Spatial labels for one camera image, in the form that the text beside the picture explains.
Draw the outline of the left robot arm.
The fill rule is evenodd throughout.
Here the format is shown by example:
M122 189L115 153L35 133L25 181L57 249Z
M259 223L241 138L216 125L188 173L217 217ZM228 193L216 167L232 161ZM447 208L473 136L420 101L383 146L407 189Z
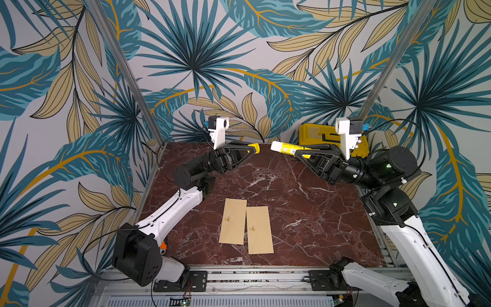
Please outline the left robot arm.
M259 152L257 143L232 142L177 167L173 173L177 192L151 215L118 229L113 267L141 287L162 281L185 288L190 279L189 268L161 253L168 234L211 194L216 181L214 173L233 171Z

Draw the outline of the yellow glue stick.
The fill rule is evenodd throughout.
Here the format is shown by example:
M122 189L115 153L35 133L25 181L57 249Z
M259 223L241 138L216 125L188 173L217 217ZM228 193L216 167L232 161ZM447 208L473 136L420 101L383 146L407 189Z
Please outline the yellow glue stick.
M290 143L284 143L280 141L274 141L271 144L271 150L275 152L279 152L281 154L286 154L289 156L295 156L295 153L299 150L311 150L307 147L302 147L299 145L293 145Z

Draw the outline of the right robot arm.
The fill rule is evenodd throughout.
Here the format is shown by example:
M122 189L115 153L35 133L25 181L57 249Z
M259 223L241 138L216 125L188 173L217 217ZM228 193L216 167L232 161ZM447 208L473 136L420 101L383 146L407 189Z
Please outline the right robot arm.
M391 306L475 306L468 290L444 263L426 233L412 200L401 185L420 175L418 161L401 146L378 156L346 158L336 145L300 149L294 154L330 184L346 182L365 189L363 207L400 252L413 280L389 278L353 260L341 260L337 270L345 283Z

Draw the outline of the yellow glue stick cap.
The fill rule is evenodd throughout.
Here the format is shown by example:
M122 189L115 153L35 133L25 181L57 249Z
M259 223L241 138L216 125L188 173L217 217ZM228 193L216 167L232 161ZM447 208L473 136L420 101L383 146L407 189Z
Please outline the yellow glue stick cap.
M248 144L248 147L253 148L255 154L259 154L260 153L260 145L258 143Z

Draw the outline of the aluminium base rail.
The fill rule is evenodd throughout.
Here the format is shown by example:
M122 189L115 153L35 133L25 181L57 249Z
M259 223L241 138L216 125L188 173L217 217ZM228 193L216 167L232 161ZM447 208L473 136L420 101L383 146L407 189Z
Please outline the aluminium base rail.
M386 302L365 290L314 291L306 278L310 267L292 266L192 266L203 271L205 290L163 293L158 281L141 287L122 281L116 269L109 269L94 289L89 306L386 306Z

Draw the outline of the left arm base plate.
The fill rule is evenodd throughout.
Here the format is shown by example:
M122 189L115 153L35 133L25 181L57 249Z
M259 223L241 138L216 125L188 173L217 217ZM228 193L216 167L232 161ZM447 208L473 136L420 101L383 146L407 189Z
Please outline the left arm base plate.
M207 288L207 271L185 271L177 282L164 280L154 281L152 290L157 293L166 292L205 292Z

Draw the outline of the orange handled wrench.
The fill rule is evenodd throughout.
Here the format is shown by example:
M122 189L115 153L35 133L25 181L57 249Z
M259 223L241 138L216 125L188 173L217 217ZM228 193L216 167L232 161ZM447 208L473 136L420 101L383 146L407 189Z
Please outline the orange handled wrench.
M165 255L166 252L167 252L167 249L168 249L168 246L166 244L165 241L162 241L161 245L160 245L160 253L161 255Z

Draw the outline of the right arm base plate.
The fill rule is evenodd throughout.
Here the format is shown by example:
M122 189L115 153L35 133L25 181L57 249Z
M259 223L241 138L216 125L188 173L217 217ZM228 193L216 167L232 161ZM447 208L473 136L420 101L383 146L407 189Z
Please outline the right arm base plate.
M312 291L345 291L357 290L347 284L340 272L331 270L312 270L303 277L311 285Z

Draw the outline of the yellow black toolbox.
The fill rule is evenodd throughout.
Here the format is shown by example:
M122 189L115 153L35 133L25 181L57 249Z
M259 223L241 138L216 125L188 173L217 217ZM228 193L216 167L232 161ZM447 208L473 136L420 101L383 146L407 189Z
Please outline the yellow black toolbox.
M341 137L336 133L333 126L302 124L299 128L300 146L332 144L341 145ZM367 138L363 136L359 147L351 152L352 157L365 158L370 153L370 147Z

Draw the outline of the manila envelope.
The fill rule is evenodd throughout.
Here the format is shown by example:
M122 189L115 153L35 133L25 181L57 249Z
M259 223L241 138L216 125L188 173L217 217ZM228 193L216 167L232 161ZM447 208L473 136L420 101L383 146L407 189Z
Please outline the manila envelope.
M227 198L219 236L221 244L244 244L247 200Z
M248 207L246 210L246 222L249 254L273 254L274 247L268 207Z

